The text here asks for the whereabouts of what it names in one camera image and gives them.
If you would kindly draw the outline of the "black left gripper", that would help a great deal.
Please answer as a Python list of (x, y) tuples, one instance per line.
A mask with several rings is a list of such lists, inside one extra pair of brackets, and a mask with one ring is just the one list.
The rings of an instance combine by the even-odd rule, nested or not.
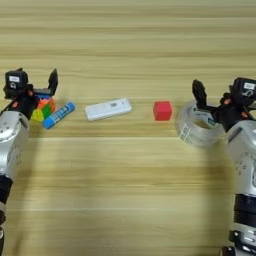
[[(21, 72), (23, 68), (18, 68), (15, 71)], [(3, 111), (15, 111), (26, 117), (31, 117), (33, 111), (38, 108), (41, 99), (48, 99), (55, 95), (58, 86), (58, 72), (56, 69), (51, 72), (48, 83), (48, 89), (31, 89), (17, 93)]]

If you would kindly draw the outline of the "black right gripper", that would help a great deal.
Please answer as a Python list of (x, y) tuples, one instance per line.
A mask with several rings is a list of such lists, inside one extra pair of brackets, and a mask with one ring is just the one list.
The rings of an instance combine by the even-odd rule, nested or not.
[(196, 99), (197, 106), (203, 112), (208, 112), (215, 123), (220, 124), (225, 132), (228, 132), (235, 124), (241, 121), (252, 121), (250, 115), (251, 105), (256, 97), (242, 97), (236, 100), (231, 96), (223, 96), (217, 107), (207, 104), (207, 94), (203, 83), (195, 79), (192, 83), (192, 93)]

